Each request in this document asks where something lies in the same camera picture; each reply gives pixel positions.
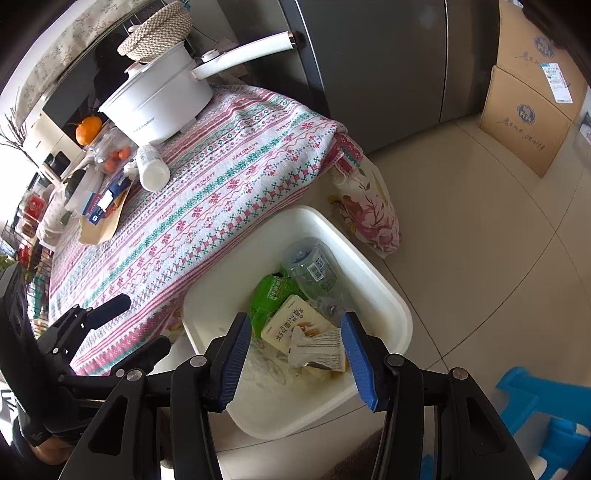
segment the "orange fruit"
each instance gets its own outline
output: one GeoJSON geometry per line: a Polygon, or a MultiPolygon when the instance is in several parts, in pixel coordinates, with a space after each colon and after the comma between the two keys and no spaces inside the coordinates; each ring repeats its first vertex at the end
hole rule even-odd
{"type": "Polygon", "coordinates": [[[76,127],[76,141],[84,146],[90,144],[99,134],[103,121],[97,116],[89,116],[76,127]]]}

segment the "white plastic basin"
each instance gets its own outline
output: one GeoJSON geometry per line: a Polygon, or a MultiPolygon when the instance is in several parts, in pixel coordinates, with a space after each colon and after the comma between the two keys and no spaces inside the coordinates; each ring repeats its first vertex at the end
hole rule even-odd
{"type": "MultiPolygon", "coordinates": [[[[366,331],[380,337],[390,352],[406,351],[413,321],[404,300],[326,218],[297,206],[256,228],[191,287],[183,324],[198,353],[226,334],[237,312],[248,311],[260,279],[279,270],[283,250],[309,236],[332,250],[366,331]]],[[[228,412],[247,434],[274,440],[301,430],[356,394],[350,372],[329,380],[306,372],[296,377],[285,362],[263,356],[251,345],[228,412]]]]}

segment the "blue plastic stool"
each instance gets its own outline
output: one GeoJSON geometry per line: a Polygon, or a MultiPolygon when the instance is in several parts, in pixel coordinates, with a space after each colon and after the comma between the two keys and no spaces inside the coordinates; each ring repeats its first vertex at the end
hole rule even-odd
{"type": "Polygon", "coordinates": [[[512,435],[537,411],[591,430],[591,388],[532,377],[523,367],[509,370],[496,387],[509,394],[501,418],[512,435]]]}
{"type": "Polygon", "coordinates": [[[589,441],[577,433],[577,426],[568,420],[550,419],[548,435],[540,449],[540,456],[548,462],[539,480],[550,480],[556,470],[570,470],[589,441]]]}
{"type": "Polygon", "coordinates": [[[425,455],[421,461],[420,480],[433,480],[433,468],[433,457],[431,455],[425,455]]]}

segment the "tablecloth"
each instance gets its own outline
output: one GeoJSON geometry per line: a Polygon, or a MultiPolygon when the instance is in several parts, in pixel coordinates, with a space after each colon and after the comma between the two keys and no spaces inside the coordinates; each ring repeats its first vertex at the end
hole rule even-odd
{"type": "Polygon", "coordinates": [[[78,243],[70,222],[53,259],[50,322],[74,304],[125,293],[131,308],[91,331],[72,361],[105,375],[155,335],[182,329],[183,296],[250,229],[295,201],[331,166],[347,175],[363,154],[345,127],[268,90],[214,87],[187,133],[159,151],[171,179],[156,193],[134,187],[108,242],[78,243]]]}

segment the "wire rack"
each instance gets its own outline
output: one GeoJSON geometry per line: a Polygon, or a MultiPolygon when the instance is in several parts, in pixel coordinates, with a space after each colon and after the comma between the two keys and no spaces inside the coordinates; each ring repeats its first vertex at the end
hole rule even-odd
{"type": "Polygon", "coordinates": [[[27,283],[27,313],[35,338],[49,327],[49,281],[53,252],[43,247],[36,236],[29,237],[7,224],[0,238],[0,270],[3,265],[21,264],[27,283]]]}

